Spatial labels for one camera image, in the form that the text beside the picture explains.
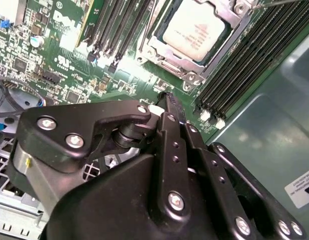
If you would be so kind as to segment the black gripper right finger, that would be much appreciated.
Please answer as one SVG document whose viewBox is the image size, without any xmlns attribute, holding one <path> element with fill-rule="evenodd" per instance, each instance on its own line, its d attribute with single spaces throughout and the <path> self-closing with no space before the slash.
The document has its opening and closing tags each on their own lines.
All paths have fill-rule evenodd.
<svg viewBox="0 0 309 240">
<path fill-rule="evenodd" d="M 222 144 L 206 145 L 187 123 L 182 103 L 173 98 L 181 123 L 190 174 L 192 215 L 179 240 L 304 240 L 304 227 Z"/>
</svg>

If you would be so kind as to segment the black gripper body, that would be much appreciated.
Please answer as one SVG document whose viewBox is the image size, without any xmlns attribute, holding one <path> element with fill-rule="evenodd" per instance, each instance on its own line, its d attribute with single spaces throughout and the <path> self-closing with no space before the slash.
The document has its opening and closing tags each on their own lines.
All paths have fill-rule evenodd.
<svg viewBox="0 0 309 240">
<path fill-rule="evenodd" d="M 186 154 L 134 157 L 68 192 L 43 240 L 232 240 Z"/>
</svg>

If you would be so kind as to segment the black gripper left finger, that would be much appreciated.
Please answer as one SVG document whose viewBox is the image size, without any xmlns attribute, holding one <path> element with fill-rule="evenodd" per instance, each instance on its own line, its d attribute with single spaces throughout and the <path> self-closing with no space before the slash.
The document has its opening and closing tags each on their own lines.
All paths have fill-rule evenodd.
<svg viewBox="0 0 309 240">
<path fill-rule="evenodd" d="M 170 92 L 137 100 L 55 105 L 22 113 L 8 176 L 52 212 L 71 190 L 143 155 L 186 154 Z"/>
</svg>

